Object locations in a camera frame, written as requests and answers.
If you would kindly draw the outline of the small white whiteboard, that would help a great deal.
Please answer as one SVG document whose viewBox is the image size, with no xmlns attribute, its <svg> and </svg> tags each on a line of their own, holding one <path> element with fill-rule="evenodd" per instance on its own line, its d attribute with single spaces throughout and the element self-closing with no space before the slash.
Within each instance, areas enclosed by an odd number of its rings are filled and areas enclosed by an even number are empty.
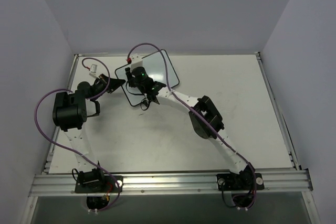
<svg viewBox="0 0 336 224">
<path fill-rule="evenodd" d="M 169 55 L 165 49 L 162 49 L 161 52 L 164 55 L 164 59 L 167 63 L 167 71 L 168 71 L 168 80 L 171 88 L 175 88 L 180 84 L 180 79 L 172 65 L 172 62 L 169 58 Z M 158 81 L 166 84 L 165 77 L 165 65 L 161 54 L 157 51 L 150 55 L 142 57 L 142 66 L 145 68 L 147 74 L 154 81 Z M 130 65 L 124 65 L 122 67 L 116 68 L 114 71 L 116 77 L 118 79 L 127 80 L 127 75 L 125 69 L 130 67 Z M 122 86 L 123 92 L 132 107 L 140 105 L 140 102 L 144 98 L 144 96 L 133 95 L 131 93 L 140 93 L 140 91 L 136 88 L 130 88 L 128 85 L 124 84 Z"/>
</svg>

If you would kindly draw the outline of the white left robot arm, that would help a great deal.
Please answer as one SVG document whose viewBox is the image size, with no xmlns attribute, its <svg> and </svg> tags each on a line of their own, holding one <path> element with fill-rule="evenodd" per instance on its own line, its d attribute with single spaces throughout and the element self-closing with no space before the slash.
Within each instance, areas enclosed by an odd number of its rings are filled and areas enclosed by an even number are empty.
<svg viewBox="0 0 336 224">
<path fill-rule="evenodd" d="M 88 140 L 85 123 L 88 118 L 99 116 L 100 104 L 98 97 L 102 91 L 112 93 L 125 84 L 123 79 L 109 78 L 101 74 L 93 84 L 83 81 L 77 85 L 74 93 L 60 92 L 56 94 L 53 121 L 65 132 L 71 148 L 75 150 L 79 169 L 74 169 L 76 183 L 89 187 L 94 192 L 105 188 L 106 177 L 99 169 L 91 144 Z"/>
</svg>

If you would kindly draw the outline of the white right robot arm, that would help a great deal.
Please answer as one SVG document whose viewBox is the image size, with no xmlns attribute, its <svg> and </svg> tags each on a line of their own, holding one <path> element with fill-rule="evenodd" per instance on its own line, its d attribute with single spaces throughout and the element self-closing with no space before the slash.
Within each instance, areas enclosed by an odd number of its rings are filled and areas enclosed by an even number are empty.
<svg viewBox="0 0 336 224">
<path fill-rule="evenodd" d="M 196 135 L 209 140 L 224 158 L 229 171 L 234 174 L 236 187 L 244 189 L 251 184 L 255 169 L 233 147 L 223 117 L 208 96 L 196 98 L 176 92 L 167 84 L 150 78 L 144 67 L 127 67 L 125 74 L 127 86 L 138 89 L 147 104 L 165 105 L 188 114 Z"/>
</svg>

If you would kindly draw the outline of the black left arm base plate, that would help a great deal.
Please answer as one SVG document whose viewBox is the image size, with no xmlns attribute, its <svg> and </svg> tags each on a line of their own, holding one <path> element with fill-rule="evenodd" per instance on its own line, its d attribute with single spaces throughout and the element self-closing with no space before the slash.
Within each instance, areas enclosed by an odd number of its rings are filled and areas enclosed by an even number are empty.
<svg viewBox="0 0 336 224">
<path fill-rule="evenodd" d="M 105 175 L 104 182 L 99 180 L 92 181 L 90 183 L 76 183 L 74 192 L 76 194 L 94 194 L 94 193 L 118 193 L 122 192 L 123 176 L 117 175 L 115 177 L 119 183 L 120 189 L 117 183 L 108 175 Z"/>
</svg>

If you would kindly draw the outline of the aluminium front rail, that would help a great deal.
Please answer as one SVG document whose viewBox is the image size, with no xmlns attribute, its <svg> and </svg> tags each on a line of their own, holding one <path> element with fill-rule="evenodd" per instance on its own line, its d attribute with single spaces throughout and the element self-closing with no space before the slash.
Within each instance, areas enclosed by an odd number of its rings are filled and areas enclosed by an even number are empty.
<svg viewBox="0 0 336 224">
<path fill-rule="evenodd" d="M 264 186 L 261 193 L 286 193 L 312 191 L 307 170 L 261 170 L 256 179 Z M 122 196 L 131 195 L 186 195 L 215 194 L 219 192 L 219 171 L 195 173 L 122 174 Z M 103 196 L 106 193 L 76 193 L 75 180 L 70 174 L 36 175 L 29 196 Z"/>
</svg>

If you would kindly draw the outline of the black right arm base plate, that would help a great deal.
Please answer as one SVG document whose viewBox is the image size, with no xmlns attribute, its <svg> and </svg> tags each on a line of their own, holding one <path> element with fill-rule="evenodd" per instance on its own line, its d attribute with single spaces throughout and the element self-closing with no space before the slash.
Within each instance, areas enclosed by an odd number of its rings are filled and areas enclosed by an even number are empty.
<svg viewBox="0 0 336 224">
<path fill-rule="evenodd" d="M 217 174 L 218 189 L 223 191 L 250 191 L 254 189 L 253 175 L 249 173 Z"/>
</svg>

